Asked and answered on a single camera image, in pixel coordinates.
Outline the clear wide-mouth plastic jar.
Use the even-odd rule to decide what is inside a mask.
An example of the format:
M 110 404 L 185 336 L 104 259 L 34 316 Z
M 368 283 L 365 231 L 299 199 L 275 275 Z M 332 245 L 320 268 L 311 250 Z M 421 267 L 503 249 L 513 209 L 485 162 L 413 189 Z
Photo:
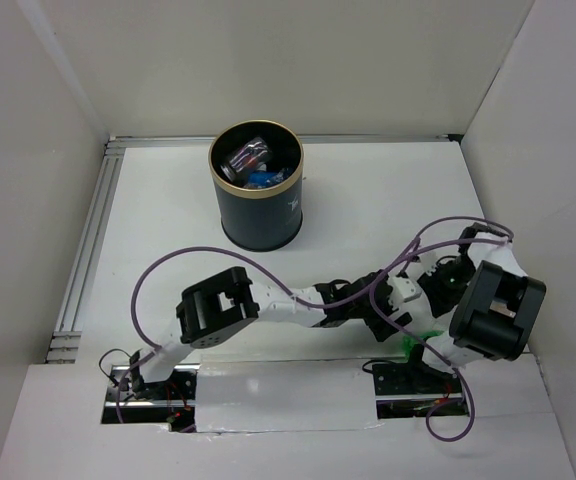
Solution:
M 257 136 L 227 155 L 221 170 L 231 183 L 241 183 L 272 158 L 273 152 L 267 142 Z

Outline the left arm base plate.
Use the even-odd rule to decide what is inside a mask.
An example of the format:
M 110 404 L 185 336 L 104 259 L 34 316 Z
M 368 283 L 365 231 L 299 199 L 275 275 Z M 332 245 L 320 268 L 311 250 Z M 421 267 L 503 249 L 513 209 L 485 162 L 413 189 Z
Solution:
M 139 394 L 133 392 L 129 375 L 121 390 L 117 390 L 116 383 L 125 371 L 126 366 L 111 370 L 101 414 L 102 424 L 160 424 L 171 432 L 195 431 L 196 368 L 176 367 L 167 382 Z

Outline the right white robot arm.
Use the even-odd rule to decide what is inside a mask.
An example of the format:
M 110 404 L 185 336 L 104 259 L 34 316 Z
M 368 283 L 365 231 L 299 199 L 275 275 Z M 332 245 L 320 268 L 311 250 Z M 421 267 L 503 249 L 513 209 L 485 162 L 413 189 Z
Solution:
M 408 354 L 404 379 L 416 392 L 449 381 L 456 368 L 473 361 L 513 361 L 523 352 L 546 296 L 544 282 L 519 266 L 512 243 L 499 230 L 482 223 L 466 227 L 457 256 L 437 260 L 416 281 L 425 312 L 433 319 L 450 314 L 448 329 L 420 337 Z

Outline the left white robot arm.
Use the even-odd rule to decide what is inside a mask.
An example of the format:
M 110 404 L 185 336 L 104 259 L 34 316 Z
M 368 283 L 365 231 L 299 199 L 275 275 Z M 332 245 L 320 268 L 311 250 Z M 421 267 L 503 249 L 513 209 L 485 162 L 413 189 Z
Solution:
M 193 351 L 216 347 L 255 321 L 292 323 L 305 328 L 337 328 L 360 319 L 378 342 L 387 340 L 412 322 L 398 305 L 403 302 L 402 279 L 389 277 L 376 287 L 377 306 L 394 322 L 383 320 L 366 294 L 352 296 L 368 287 L 378 274 L 372 272 L 354 282 L 333 280 L 287 294 L 278 287 L 252 281 L 243 267 L 231 267 L 186 288 L 174 317 L 150 351 L 152 358 L 131 357 L 129 385 L 135 397 L 152 399 L 165 389 L 176 365 Z

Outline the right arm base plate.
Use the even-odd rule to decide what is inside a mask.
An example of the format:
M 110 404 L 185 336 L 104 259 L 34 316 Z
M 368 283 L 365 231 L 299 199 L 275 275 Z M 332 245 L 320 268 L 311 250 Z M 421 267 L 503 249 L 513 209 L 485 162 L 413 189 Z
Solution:
M 468 416 L 459 380 L 444 372 L 410 362 L 373 359 L 362 365 L 372 377 L 379 419 Z

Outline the clear bottle blue label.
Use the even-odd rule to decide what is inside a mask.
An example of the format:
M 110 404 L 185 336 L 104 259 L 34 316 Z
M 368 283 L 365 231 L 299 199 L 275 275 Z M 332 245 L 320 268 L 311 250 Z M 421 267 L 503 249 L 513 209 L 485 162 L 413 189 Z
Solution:
M 249 175 L 244 188 L 249 190 L 272 188 L 283 183 L 292 173 L 291 168 L 282 168 L 277 172 L 257 170 Z

